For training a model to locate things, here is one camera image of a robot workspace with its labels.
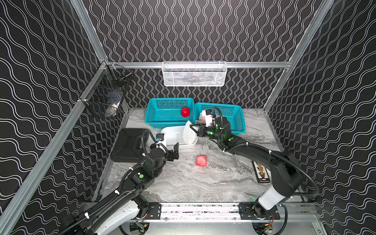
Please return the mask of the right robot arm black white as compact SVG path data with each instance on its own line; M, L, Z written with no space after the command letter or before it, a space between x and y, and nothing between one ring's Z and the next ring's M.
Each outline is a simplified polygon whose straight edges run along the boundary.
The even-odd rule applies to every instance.
M218 107L205 110L203 116L204 123L190 125L197 136L209 138L223 152L250 159L270 171L272 185L255 200L250 211L257 219L267 219L273 215L273 209L282 207L284 222L277 232L282 234L288 220L287 207L283 203L292 196L317 196L317 184L302 170L292 152L274 151L233 134L230 122Z

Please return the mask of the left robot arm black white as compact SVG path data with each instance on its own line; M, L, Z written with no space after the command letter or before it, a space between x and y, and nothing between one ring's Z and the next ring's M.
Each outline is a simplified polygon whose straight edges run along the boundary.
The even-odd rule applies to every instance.
M137 156L139 162L130 167L119 186L103 200L78 216L67 216L59 229L61 235L107 235L132 219L147 216L149 203L141 196L162 173L166 162L179 158L179 142L167 148L164 133L156 136L150 130L127 128L125 153Z

